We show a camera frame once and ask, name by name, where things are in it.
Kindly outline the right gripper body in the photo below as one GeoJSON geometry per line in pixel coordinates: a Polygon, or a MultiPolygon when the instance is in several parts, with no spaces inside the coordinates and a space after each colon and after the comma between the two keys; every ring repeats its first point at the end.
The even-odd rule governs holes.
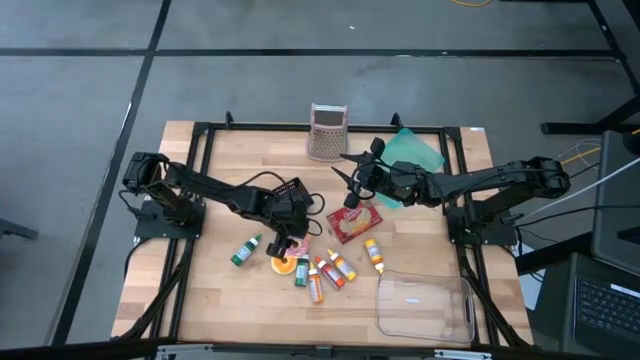
{"type": "Polygon", "coordinates": [[[382,194],[404,206],[412,206],[417,203],[424,189],[425,172],[370,161],[357,167],[357,180],[362,190],[382,194]]]}

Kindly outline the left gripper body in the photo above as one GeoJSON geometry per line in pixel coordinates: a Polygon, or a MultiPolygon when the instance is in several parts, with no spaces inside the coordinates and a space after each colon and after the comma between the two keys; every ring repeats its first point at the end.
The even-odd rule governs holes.
{"type": "Polygon", "coordinates": [[[307,204],[301,199],[276,199],[269,227],[284,236],[303,238],[309,230],[307,204]]]}

